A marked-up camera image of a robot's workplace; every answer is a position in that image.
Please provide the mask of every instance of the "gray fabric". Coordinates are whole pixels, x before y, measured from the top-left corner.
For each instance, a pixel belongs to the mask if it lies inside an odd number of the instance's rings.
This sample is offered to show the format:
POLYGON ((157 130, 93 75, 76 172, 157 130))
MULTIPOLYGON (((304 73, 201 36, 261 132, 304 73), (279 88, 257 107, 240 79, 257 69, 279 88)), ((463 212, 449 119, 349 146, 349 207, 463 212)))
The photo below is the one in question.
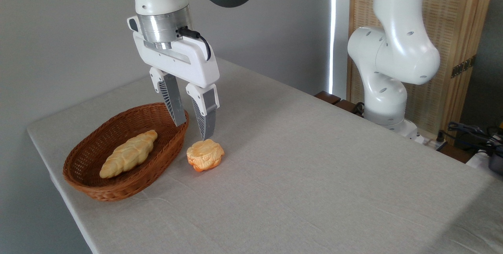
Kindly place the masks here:
MULTIPOLYGON (((503 184, 310 95, 219 60, 213 140, 150 187, 97 202, 63 179, 69 152, 115 114, 161 102, 145 78, 37 121, 29 134, 94 253, 502 253, 503 184)), ((180 82, 184 92, 184 82, 180 82)))

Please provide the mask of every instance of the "bread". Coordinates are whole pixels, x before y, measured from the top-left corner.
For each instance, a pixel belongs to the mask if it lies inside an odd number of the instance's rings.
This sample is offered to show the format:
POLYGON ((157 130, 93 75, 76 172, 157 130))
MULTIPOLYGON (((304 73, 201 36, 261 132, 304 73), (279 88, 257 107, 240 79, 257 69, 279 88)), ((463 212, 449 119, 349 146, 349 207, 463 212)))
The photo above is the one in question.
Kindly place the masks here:
POLYGON ((143 163, 152 151, 157 136, 155 130, 149 130, 130 138, 126 143, 115 148, 112 155, 108 156, 103 164, 99 177, 109 179, 143 163))
POLYGON ((224 151, 219 143, 211 139, 198 141, 187 150, 187 160, 194 170, 202 172, 220 164, 224 151))

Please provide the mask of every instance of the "black cable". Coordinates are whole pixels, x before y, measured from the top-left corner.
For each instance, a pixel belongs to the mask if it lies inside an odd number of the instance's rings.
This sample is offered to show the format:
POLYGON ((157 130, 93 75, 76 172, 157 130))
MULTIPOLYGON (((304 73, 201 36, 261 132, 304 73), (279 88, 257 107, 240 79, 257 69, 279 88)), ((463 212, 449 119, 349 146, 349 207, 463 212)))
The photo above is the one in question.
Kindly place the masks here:
POLYGON ((486 152, 490 152, 491 154, 492 153, 496 153, 498 156, 501 156, 499 153, 499 150, 497 148, 494 148, 492 145, 489 145, 489 146, 481 146, 481 145, 476 145, 476 144, 473 144, 473 143, 468 143, 462 139, 459 139, 458 137, 456 136, 453 136, 453 135, 450 135, 448 134, 447 132, 445 132, 444 130, 439 130, 439 133, 442 133, 444 136, 449 136, 450 138, 456 140, 456 141, 459 141, 465 145, 468 145, 468 146, 471 146, 471 147, 474 147, 474 148, 478 148, 479 150, 484 150, 486 152))
POLYGON ((204 45, 206 46, 206 52, 208 53, 208 58, 206 60, 207 61, 210 60, 211 58, 210 44, 208 43, 208 41, 206 41, 206 39, 204 39, 203 36, 201 36, 201 33, 194 30, 190 30, 189 27, 187 26, 178 28, 176 32, 181 36, 187 36, 194 39, 201 39, 204 42, 204 45))
POLYGON ((352 111, 352 113, 359 113, 360 115, 363 115, 364 108, 365 104, 363 104, 363 102, 358 102, 356 103, 356 106, 354 107, 354 111, 352 111))
POLYGON ((465 134, 470 134, 474 138, 482 139, 485 141, 495 141, 497 143, 503 144, 503 142, 497 138, 494 138, 493 136, 487 135, 480 129, 478 126, 474 125, 465 125, 462 123, 457 123, 457 122, 450 122, 448 124, 448 130, 449 131, 461 131, 465 134))

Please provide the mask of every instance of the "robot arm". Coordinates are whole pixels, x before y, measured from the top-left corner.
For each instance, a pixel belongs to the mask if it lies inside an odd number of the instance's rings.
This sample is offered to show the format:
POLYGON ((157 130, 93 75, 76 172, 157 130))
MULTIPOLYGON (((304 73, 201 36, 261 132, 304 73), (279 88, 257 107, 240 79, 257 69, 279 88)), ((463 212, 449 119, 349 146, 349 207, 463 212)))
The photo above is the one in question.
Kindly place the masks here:
MULTIPOLYGON (((210 0, 221 7, 237 7, 248 0, 210 0)), ((176 125, 185 122, 176 77, 189 84, 203 139, 212 136, 216 109, 220 107, 215 82, 220 74, 209 43, 192 31, 189 0, 135 0, 137 16, 128 26, 156 92, 161 93, 176 125)))
POLYGON ((347 52, 362 77, 365 118, 415 139, 417 127, 404 119, 407 91, 401 82, 425 84, 437 72, 440 54, 422 21, 422 0, 374 0, 381 27, 360 27, 347 52))

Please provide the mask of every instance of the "wicker basket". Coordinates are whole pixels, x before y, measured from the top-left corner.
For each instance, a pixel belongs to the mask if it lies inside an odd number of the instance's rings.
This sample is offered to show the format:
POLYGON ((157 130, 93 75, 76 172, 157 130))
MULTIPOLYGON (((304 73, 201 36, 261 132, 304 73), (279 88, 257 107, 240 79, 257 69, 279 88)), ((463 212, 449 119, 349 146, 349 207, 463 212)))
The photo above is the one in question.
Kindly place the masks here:
POLYGON ((128 198, 151 185, 180 153, 187 122, 176 127, 164 103, 131 108, 102 124, 68 155, 63 166, 65 180, 75 189, 99 201, 128 198), (158 138, 149 157, 129 172, 102 179, 99 172, 113 150, 129 138, 155 129, 158 138))

